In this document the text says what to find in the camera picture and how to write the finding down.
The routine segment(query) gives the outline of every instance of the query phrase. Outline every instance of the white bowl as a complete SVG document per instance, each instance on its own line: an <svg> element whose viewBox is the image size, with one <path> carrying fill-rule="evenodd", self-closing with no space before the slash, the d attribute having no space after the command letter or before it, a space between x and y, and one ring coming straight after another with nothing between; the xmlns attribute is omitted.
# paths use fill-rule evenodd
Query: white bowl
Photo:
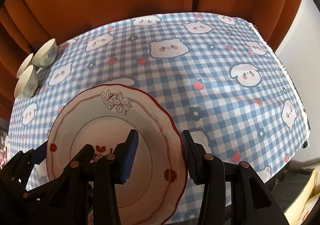
<svg viewBox="0 0 320 225"><path fill-rule="evenodd" d="M17 99L29 99L33 96L38 88L38 77L34 65L29 65L21 74L16 88L14 97Z"/></svg>
<svg viewBox="0 0 320 225"><path fill-rule="evenodd" d="M23 73L23 71L31 64L33 58L33 53L30 53L25 60L21 63L18 71L17 71L17 79L20 78L21 74Z"/></svg>
<svg viewBox="0 0 320 225"><path fill-rule="evenodd" d="M50 39L37 51L32 59L32 64L38 67L46 67L51 65L58 53L56 39Z"/></svg>

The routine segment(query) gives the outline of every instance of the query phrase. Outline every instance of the tablecloth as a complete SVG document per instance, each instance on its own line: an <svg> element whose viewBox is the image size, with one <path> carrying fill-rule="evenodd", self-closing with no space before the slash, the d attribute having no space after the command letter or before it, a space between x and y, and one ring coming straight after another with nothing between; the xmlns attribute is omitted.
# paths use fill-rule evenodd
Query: tablecloth
<svg viewBox="0 0 320 225"><path fill-rule="evenodd" d="M309 135L289 75L253 25L241 18L172 13L110 23L61 44L55 63L40 69L38 77L36 95L14 103L10 156L45 142L63 106L105 82L148 92L178 130L190 130L196 142L222 161L248 161L263 181ZM46 172L34 169L27 189L46 181ZM167 223L197 217L202 193L203 186L188 179ZM227 184L227 204L230 193Z"/></svg>

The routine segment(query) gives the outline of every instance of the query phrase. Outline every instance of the screw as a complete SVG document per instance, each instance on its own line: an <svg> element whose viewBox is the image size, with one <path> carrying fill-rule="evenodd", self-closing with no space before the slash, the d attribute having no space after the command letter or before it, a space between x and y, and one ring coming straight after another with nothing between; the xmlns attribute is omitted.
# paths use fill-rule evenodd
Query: screw
<svg viewBox="0 0 320 225"><path fill-rule="evenodd" d="M249 167L249 163L246 162L246 161L242 161L240 164L241 164L241 166L242 166L243 168L248 168L248 167Z"/></svg>
<svg viewBox="0 0 320 225"><path fill-rule="evenodd" d="M207 159L207 160L212 160L212 159L214 159L214 156L213 156L213 154L209 154L208 153L208 154L204 155L204 158Z"/></svg>
<svg viewBox="0 0 320 225"><path fill-rule="evenodd" d="M106 155L106 159L108 159L108 160L113 160L113 159L115 159L115 158L116 158L116 155L113 154L113 153L110 153L110 154L107 154L107 155Z"/></svg>
<svg viewBox="0 0 320 225"><path fill-rule="evenodd" d="M73 162L71 162L70 166L71 166L71 168L76 168L76 167L79 166L79 162L78 161L73 161Z"/></svg>

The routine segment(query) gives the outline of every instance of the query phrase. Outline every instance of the plate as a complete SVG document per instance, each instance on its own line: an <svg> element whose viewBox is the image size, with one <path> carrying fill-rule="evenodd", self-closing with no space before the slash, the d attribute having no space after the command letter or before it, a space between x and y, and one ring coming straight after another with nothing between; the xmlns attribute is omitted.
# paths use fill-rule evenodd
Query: plate
<svg viewBox="0 0 320 225"><path fill-rule="evenodd" d="M104 84L75 96L62 109L49 134L49 179L85 145L92 161L112 152L129 131L139 132L130 178L116 185L123 225L164 224L176 211L187 182L181 136L170 115L146 92L122 84ZM88 224L92 224L92 213Z"/></svg>

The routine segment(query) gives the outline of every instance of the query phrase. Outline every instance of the gingham pattern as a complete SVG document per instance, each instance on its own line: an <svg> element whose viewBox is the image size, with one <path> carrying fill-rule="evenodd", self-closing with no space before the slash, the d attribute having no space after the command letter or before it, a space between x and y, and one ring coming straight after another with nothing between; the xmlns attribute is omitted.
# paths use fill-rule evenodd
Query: gingham pattern
<svg viewBox="0 0 320 225"><path fill-rule="evenodd" d="M203 132L212 153L222 161L232 162L231 157L239 151L241 160L248 161L256 171L269 166L272 175L277 173L307 139L308 128L290 82L252 25L240 18L235 18L235 26L228 25L209 13L157 16L161 22L153 26L133 26L133 20L128 19L81 34L74 38L76 42L72 46L58 53L50 68L41 69L36 96L14 103L9 127L11 156L45 142L59 110L75 95L108 80L127 76L170 113L178 130ZM192 34L182 25L197 21L212 26L212 31ZM113 35L113 41L86 52L87 42L104 33ZM137 39L130 41L131 36ZM189 52L165 59L149 55L150 42L171 38L181 39ZM258 42L267 51L266 55L249 56L250 49L244 41ZM211 44L214 50L208 49ZM110 58L116 58L116 63L109 64ZM141 58L145 58L146 63L138 64ZM71 74L63 82L49 86L54 70L68 63L71 63ZM262 82L252 88L239 85L229 76L230 67L236 63L258 67ZM198 79L204 83L201 90L194 87ZM255 98L263 104L258 105ZM297 111L292 131L281 118L286 99ZM23 125L22 112L31 103L37 104L35 117ZM261 128L265 130L265 137L258 134ZM28 189L46 181L46 177L38 177L33 172ZM197 217L202 193L203 186L195 186L188 179L177 211L168 223ZM230 193L227 184L227 204L231 201Z"/></svg>

